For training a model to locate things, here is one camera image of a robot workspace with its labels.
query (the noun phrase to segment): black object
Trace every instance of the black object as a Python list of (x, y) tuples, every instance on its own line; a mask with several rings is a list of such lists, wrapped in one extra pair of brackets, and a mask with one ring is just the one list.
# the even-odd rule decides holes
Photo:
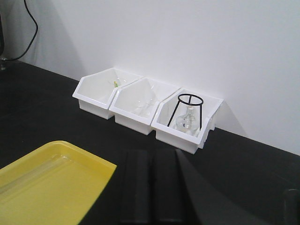
[(149, 158), (146, 151), (127, 155), (120, 224), (150, 224)]
[[(0, 56), (4, 52), (4, 37), (3, 37), (3, 30), (2, 30), (2, 20), (0, 15)], [(0, 60), (0, 71), (6, 69), (6, 64), (2, 60)]]
[(270, 225), (231, 202), (191, 165), (181, 150), (176, 153), (186, 191), (188, 224)]
[[(182, 100), (182, 99), (180, 98), (181, 96), (189, 96), (188, 102)], [(199, 100), (200, 100), (200, 103), (192, 104), (192, 103), (191, 103), (192, 97), (195, 97), (195, 98), (199, 99)], [(186, 105), (192, 105), (192, 106), (199, 106), (199, 107), (200, 107), (200, 110), (199, 110), (199, 114), (200, 114), (200, 115), (199, 115), (199, 123), (200, 123), (200, 124), (199, 124), (199, 129), (201, 130), (201, 128), (202, 128), (202, 105), (203, 105), (203, 103), (204, 103), (203, 99), (200, 98), (199, 96), (193, 95), (193, 94), (180, 94), (180, 95), (178, 95), (177, 98), (178, 98), (177, 105), (176, 105), (176, 107), (175, 107), (175, 109), (174, 109), (174, 111), (173, 111), (173, 113), (172, 113), (172, 116), (171, 116), (171, 118), (170, 118), (169, 123), (168, 123), (167, 126), (170, 126), (171, 121), (172, 121), (172, 119), (173, 119), (173, 117), (174, 117), (174, 114), (176, 113), (176, 110), (177, 110), (177, 108), (178, 108), (178, 106), (179, 106), (179, 103), (182, 102), (183, 104), (186, 104)]]
[(284, 192), (285, 225), (300, 225), (300, 191), (289, 189)]
[(4, 52), (4, 37), (3, 37), (3, 30), (2, 30), (2, 20), (0, 15), (0, 55)]
[(156, 224), (185, 224), (185, 206), (173, 148), (156, 151), (153, 210)]

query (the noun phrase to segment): white wall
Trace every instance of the white wall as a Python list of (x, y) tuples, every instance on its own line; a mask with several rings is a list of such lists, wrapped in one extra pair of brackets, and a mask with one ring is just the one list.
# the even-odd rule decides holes
[[(223, 98), (217, 127), (300, 155), (300, 1), (27, 0), (23, 61), (79, 80), (117, 67)], [(3, 0), (6, 55), (34, 33)]]

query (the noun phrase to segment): white plastic bin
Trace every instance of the white plastic bin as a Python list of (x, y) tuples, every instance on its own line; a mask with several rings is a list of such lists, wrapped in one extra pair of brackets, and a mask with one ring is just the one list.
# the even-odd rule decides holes
[(128, 128), (148, 135), (153, 128), (151, 122), (161, 101), (179, 88), (149, 78), (118, 90), (110, 110), (115, 121)]
[(131, 84), (141, 76), (110, 68), (82, 77), (73, 97), (79, 100), (79, 107), (97, 116), (109, 119), (113, 113), (109, 106), (118, 89)]
[[(186, 105), (183, 103), (179, 104), (170, 126), (167, 126), (178, 102), (177, 97), (179, 94), (183, 93), (194, 94), (203, 99), (202, 128), (200, 131), (198, 129), (198, 131), (195, 133), (195, 136), (186, 134), (176, 129), (176, 118), (185, 114), (186, 112)], [(178, 90), (168, 99), (163, 101), (157, 110), (157, 113), (151, 124), (156, 130), (156, 139), (194, 154), (198, 148), (203, 148), (209, 130), (213, 130), (215, 128), (216, 112), (221, 106), (222, 102), (223, 100), (219, 98), (210, 97), (185, 89)], [(199, 115), (200, 107), (195, 106), (194, 110), (196, 110), (196, 114)]]

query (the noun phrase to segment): glass flask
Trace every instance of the glass flask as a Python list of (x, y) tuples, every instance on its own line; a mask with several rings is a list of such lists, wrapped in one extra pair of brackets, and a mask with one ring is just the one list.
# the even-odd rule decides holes
[(195, 108), (191, 105), (187, 105), (186, 113), (176, 119), (176, 129), (194, 136), (199, 128), (199, 120), (195, 116), (195, 113)]

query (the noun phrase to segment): black countertop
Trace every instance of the black countertop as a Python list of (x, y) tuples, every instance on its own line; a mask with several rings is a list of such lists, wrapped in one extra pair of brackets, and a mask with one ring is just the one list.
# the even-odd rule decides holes
[[(82, 224), (118, 224), (125, 152), (146, 150), (152, 156), (174, 147), (156, 140), (154, 131), (146, 136), (116, 124), (114, 117), (105, 120), (80, 110), (72, 98), (77, 84), (20, 62), (0, 73), (0, 168), (55, 140), (88, 150), (118, 170)], [(218, 128), (210, 131), (203, 149), (183, 154), (207, 191), (230, 202), (230, 218), (241, 224), (284, 224), (283, 192), (300, 188), (299, 156)], [(222, 224), (223, 206), (205, 201), (210, 210), (204, 224)]]

